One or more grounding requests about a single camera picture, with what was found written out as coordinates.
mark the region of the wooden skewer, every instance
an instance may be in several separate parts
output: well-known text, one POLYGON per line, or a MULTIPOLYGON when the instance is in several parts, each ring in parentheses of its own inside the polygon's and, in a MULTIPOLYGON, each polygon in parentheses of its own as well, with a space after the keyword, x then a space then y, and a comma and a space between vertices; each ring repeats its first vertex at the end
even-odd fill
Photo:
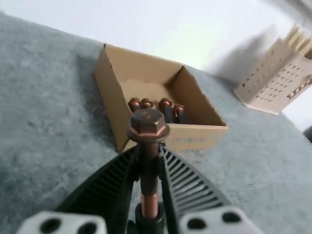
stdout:
POLYGON ((305 35, 302 35, 298 40, 297 40, 297 45, 295 50, 299 50, 303 44, 308 40, 308 38, 305 37, 305 35))
POLYGON ((288 45, 291 46, 291 47, 296 46, 296 45, 294 44, 294 42, 295 42, 300 36, 301 36, 301 32, 300 32, 300 31, 297 31, 297 32, 293 35, 293 37, 289 40, 288 45))
POLYGON ((303 51, 311 44, 312 40, 309 38, 303 45, 300 47, 299 52, 302 54, 303 51))
POLYGON ((311 50, 311 48, 312 48, 312 41, 310 41, 310 43, 303 48, 301 53, 303 55, 306 55, 311 50))
POLYGON ((290 30, 290 32, 288 33, 288 35, 285 38, 285 42, 288 44, 290 39, 295 35, 295 33, 299 30, 299 27, 297 27, 297 25, 294 25, 292 27, 292 29, 290 30))

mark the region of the gray fabric surface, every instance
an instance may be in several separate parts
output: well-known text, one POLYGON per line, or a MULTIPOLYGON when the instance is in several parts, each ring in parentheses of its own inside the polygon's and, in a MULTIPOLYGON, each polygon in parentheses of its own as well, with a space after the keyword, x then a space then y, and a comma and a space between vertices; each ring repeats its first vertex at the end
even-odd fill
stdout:
MULTIPOLYGON (((92 78, 100 48, 0 14, 0 233, 53 210, 117 155, 92 78)), ((180 155, 265 233, 311 233, 311 143, 283 115, 246 109, 231 84, 189 69, 230 131, 180 155)), ((130 218, 138 201, 136 185, 130 218)))

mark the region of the open cardboard box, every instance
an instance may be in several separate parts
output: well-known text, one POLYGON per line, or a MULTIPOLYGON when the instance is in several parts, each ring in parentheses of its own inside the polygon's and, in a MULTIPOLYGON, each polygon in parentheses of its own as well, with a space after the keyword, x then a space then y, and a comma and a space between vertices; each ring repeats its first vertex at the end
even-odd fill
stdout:
POLYGON ((156 106, 169 98, 186 107, 192 124, 169 124, 170 150, 211 148, 228 130, 183 64, 104 44, 95 77, 119 152, 136 144, 126 135, 131 98, 149 98, 156 106))

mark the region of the copper bolt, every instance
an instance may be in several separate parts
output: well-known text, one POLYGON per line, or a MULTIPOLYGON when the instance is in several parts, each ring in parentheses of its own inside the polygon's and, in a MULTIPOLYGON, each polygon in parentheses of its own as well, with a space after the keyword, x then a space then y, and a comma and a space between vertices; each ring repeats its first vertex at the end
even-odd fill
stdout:
POLYGON ((145 218, 155 218, 158 215, 158 194, 144 196, 141 194, 142 214, 145 218))
POLYGON ((164 115, 156 109, 137 110, 130 118, 127 135, 138 143, 142 215, 145 218, 155 218, 158 214, 158 148, 169 130, 164 115))
POLYGON ((141 102, 144 109, 151 109, 154 106, 152 100, 150 100, 149 98, 144 98, 141 102))
POLYGON ((185 106, 183 106, 182 104, 176 104, 173 109, 173 113, 176 116, 177 123, 182 123, 182 124, 190 123, 185 113, 185 106))
POLYGON ((134 111, 141 109, 142 103, 140 102, 140 99, 134 97, 128 102, 128 105, 132 113, 134 113, 134 111))
POLYGON ((159 102, 159 109, 165 116, 166 123, 174 123, 174 115, 172 112, 172 102, 168 98, 163 98, 159 102))

